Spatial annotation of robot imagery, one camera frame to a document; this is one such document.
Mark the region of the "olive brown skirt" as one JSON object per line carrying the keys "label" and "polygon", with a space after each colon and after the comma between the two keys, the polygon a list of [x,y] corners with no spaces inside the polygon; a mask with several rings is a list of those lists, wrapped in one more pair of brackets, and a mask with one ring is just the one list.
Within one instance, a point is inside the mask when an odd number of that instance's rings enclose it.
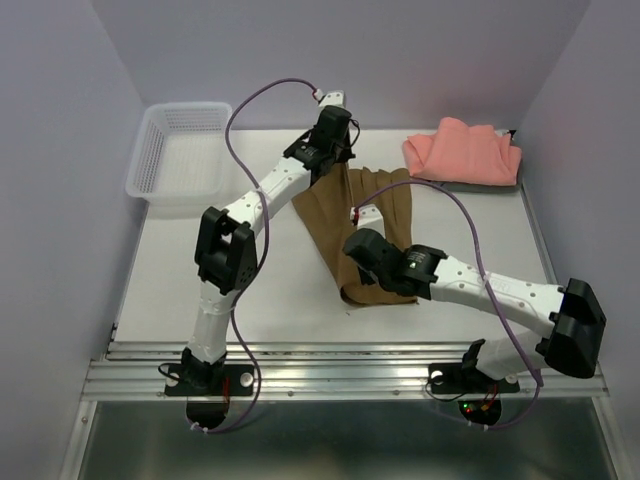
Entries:
{"label": "olive brown skirt", "polygon": [[356,262],[344,248],[367,247],[404,251],[412,240],[412,192],[408,170],[372,171],[334,166],[310,189],[292,200],[336,283],[341,300],[352,306],[414,304],[379,285],[365,285]]}

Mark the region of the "pink skirt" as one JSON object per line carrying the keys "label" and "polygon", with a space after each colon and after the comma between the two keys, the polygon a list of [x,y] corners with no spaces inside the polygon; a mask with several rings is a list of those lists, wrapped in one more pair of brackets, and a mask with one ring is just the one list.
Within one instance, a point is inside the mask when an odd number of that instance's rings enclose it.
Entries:
{"label": "pink skirt", "polygon": [[511,134],[452,117],[443,118],[433,134],[408,136],[402,154],[414,178],[487,187],[515,186],[522,161]]}

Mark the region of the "grey pleated skirt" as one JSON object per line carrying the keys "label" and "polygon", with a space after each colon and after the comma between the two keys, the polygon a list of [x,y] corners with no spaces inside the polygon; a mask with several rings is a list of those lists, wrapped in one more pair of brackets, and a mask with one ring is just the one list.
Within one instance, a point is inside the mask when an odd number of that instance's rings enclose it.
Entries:
{"label": "grey pleated skirt", "polygon": [[517,192],[521,185],[516,183],[515,185],[483,185],[483,184],[470,184],[462,182],[436,182],[436,185],[454,193],[473,193],[473,194],[510,194]]}

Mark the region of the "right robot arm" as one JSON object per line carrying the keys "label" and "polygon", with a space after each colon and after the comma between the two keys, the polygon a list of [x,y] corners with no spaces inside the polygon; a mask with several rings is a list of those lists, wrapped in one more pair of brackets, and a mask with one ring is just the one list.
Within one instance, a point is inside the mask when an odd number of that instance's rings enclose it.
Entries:
{"label": "right robot arm", "polygon": [[472,390],[545,367],[578,379],[595,374],[606,316],[584,281],[561,286],[482,274],[439,249],[401,250],[368,228],[353,233],[343,251],[387,292],[470,307],[523,327],[521,334],[507,328],[501,340],[472,343],[457,374]]}

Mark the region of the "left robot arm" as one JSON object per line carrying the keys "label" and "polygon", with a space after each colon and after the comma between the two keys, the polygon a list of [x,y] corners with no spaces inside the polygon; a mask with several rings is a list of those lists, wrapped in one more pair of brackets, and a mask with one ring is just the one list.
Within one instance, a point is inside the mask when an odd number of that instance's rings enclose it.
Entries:
{"label": "left robot arm", "polygon": [[259,272],[256,239],[295,196],[308,190],[337,163],[352,159],[345,107],[320,108],[316,124],[283,153],[256,189],[201,217],[194,260],[201,294],[194,332],[181,355],[181,376],[199,393],[222,382],[226,336],[235,301]]}

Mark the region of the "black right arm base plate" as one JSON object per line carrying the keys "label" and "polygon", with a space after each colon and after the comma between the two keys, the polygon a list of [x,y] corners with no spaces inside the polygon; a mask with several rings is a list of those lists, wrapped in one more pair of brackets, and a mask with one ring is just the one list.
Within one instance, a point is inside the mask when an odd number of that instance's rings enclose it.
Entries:
{"label": "black right arm base plate", "polygon": [[519,382],[495,380],[475,367],[464,368],[461,363],[432,363],[428,366],[429,384],[436,395],[518,393]]}

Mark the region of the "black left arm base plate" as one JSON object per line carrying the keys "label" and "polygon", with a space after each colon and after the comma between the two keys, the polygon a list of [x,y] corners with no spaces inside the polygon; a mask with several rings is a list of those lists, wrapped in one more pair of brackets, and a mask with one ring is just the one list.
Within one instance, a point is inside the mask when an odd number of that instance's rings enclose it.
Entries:
{"label": "black left arm base plate", "polygon": [[250,363],[225,364],[207,379],[193,380],[177,363],[163,363],[158,371],[165,379],[167,397],[250,397],[254,393],[255,369]]}

